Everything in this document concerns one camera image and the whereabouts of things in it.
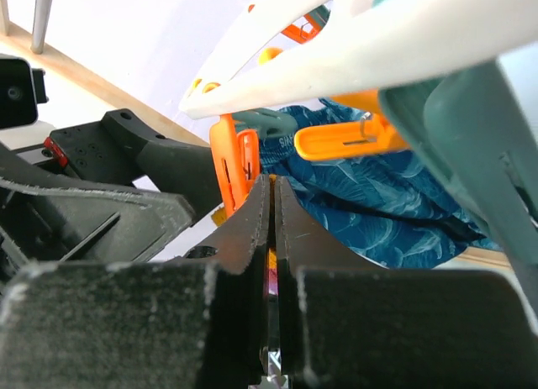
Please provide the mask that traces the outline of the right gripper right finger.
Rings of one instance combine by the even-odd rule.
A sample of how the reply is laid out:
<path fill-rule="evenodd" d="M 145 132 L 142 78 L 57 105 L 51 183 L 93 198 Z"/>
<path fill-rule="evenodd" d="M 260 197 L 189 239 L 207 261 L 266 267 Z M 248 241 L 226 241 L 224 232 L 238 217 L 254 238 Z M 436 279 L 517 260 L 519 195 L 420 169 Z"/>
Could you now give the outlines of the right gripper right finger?
<path fill-rule="evenodd" d="M 485 270 L 389 270 L 274 184 L 282 367 L 296 388 L 534 388 L 537 338 Z"/>

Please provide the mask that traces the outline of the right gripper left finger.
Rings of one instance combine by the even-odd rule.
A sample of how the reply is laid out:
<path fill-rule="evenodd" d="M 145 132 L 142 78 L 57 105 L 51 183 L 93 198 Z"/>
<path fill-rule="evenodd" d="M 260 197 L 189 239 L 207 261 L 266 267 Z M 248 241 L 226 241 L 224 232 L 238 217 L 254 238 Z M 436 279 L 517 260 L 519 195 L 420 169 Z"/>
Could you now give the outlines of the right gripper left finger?
<path fill-rule="evenodd" d="M 184 257 L 25 266 L 1 305 L 4 388 L 246 388 L 266 373 L 270 179 Z"/>

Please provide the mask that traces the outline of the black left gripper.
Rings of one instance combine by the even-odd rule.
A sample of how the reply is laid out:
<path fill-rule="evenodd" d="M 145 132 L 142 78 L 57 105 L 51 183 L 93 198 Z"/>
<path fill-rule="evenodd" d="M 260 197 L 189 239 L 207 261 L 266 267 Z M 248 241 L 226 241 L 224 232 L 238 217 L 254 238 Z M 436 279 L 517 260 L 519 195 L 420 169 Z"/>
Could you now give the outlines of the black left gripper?
<path fill-rule="evenodd" d="M 1 149 L 1 277 L 32 261 L 147 261 L 221 202 L 209 148 L 133 112 Z"/>

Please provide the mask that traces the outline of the maroon purple yellow sock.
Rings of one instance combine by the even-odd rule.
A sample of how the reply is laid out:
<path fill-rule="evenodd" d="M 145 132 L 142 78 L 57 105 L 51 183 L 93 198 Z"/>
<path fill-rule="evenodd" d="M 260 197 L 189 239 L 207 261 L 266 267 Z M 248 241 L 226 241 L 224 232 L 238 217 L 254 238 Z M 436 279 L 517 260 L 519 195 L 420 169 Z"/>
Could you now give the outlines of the maroon purple yellow sock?
<path fill-rule="evenodd" d="M 279 345 L 273 215 L 272 179 L 258 176 L 246 201 L 212 238 L 219 263 L 215 293 L 224 300 L 218 338 L 240 374 L 233 388 L 259 384 Z"/>

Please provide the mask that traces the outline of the white round clip hanger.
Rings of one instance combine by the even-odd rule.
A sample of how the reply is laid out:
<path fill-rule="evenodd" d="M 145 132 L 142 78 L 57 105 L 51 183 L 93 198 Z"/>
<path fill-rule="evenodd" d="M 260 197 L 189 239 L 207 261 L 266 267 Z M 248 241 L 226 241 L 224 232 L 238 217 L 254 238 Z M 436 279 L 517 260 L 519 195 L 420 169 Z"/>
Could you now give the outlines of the white round clip hanger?
<path fill-rule="evenodd" d="M 253 69 L 247 62 L 324 3 L 310 41 Z M 180 101 L 190 118 L 397 87 L 535 42 L 537 0 L 251 0 Z"/>

